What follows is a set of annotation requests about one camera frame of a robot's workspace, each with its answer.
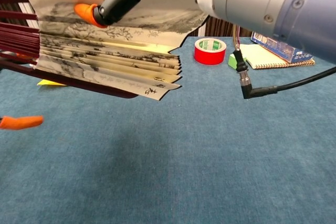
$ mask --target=wire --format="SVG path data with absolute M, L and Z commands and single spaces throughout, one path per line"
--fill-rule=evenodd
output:
M 324 72 L 315 74 L 314 76 L 302 79 L 300 81 L 296 81 L 296 82 L 292 82 L 292 83 L 289 83 L 289 84 L 278 86 L 277 87 L 277 91 L 293 89 L 293 88 L 305 85 L 307 83 L 310 83 L 310 82 L 322 79 L 322 78 L 327 77 L 327 76 L 329 76 L 329 75 L 331 75 L 333 73 L 336 73 L 336 67 L 330 68 L 330 69 L 328 69 L 328 70 L 326 70 Z
M 240 26 L 233 24 L 232 35 L 233 35 L 233 44 L 235 46 L 235 49 L 238 51 L 240 50 L 240 42 L 239 42 Z

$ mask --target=cable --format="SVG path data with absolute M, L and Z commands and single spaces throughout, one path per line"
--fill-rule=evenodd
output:
M 315 74 L 314 76 L 310 76 L 308 78 L 299 80 L 299 81 L 295 81 L 289 84 L 284 84 L 281 86 L 269 86 L 269 87 L 261 87 L 261 88 L 253 88 L 252 87 L 252 83 L 251 80 L 247 74 L 248 71 L 248 66 L 245 63 L 245 61 L 243 60 L 243 55 L 241 53 L 241 50 L 235 50 L 234 51 L 234 56 L 236 58 L 237 61 L 237 72 L 239 73 L 240 76 L 240 86 L 241 86 L 241 90 L 243 93 L 243 97 L 244 99 L 250 99 L 250 98 L 255 98 L 255 97 L 263 97 L 265 95 L 269 95 L 269 94 L 276 94 L 279 91 L 283 91 L 283 90 L 288 90 L 288 89 L 293 89 L 302 85 L 305 85 L 307 83 L 311 83 L 313 81 L 317 81 L 319 79 L 322 79 L 324 77 L 327 77 L 333 73 L 336 73 L 336 67 L 330 68 L 324 72 Z
M 233 45 L 235 46 L 236 50 L 239 50 L 240 49 L 240 41 L 239 41 L 240 26 L 233 24 L 232 34 L 233 34 Z
M 328 69 L 328 70 L 326 70 L 324 72 L 315 74 L 314 76 L 302 79 L 300 81 L 296 81 L 296 82 L 292 82 L 292 83 L 289 83 L 289 84 L 278 86 L 277 87 L 277 91 L 293 89 L 293 88 L 305 85 L 307 83 L 310 83 L 310 82 L 322 79 L 322 78 L 327 77 L 327 76 L 329 76 L 329 75 L 331 75 L 333 73 L 336 73 L 336 67 L 330 68 L 330 69 Z

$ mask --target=black cable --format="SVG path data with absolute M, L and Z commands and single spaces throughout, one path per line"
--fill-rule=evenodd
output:
M 248 67 L 247 64 L 243 60 L 243 55 L 240 50 L 235 50 L 234 55 L 237 61 L 237 72 L 240 75 L 240 85 L 241 90 L 243 92 L 244 99 L 254 98 L 254 97 L 263 97 L 269 94 L 276 94 L 279 91 L 293 89 L 307 83 L 311 83 L 313 81 L 322 79 L 327 77 L 333 73 L 336 73 L 336 67 L 330 68 L 324 72 L 315 74 L 314 76 L 310 76 L 308 78 L 295 81 L 289 84 L 284 84 L 281 86 L 269 86 L 269 87 L 261 87 L 261 88 L 253 88 L 250 78 L 247 75 Z
M 329 76 L 329 75 L 331 75 L 333 73 L 336 73 L 336 67 L 330 68 L 330 69 L 328 69 L 328 70 L 326 70 L 324 72 L 315 74 L 314 76 L 302 79 L 300 81 L 295 81 L 295 82 L 292 82 L 292 83 L 289 83 L 289 84 L 278 86 L 277 87 L 277 91 L 282 91 L 282 90 L 288 90 L 288 89 L 296 88 L 296 87 L 305 85 L 307 83 L 310 83 L 310 82 L 322 79 L 324 77 L 327 77 L 327 76 Z

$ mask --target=green sticky note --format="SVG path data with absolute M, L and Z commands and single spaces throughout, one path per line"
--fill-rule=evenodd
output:
M 229 56 L 228 65 L 229 65 L 230 67 L 232 67 L 233 69 L 237 69 L 237 61 L 236 61 L 236 57 L 235 57 L 233 54 L 231 54 L 231 55 Z

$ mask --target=green tape label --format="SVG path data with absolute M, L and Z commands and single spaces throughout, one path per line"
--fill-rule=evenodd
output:
M 209 40 L 203 40 L 198 44 L 201 48 L 205 50 L 219 50 L 221 49 L 222 45 L 218 41 L 209 41 Z

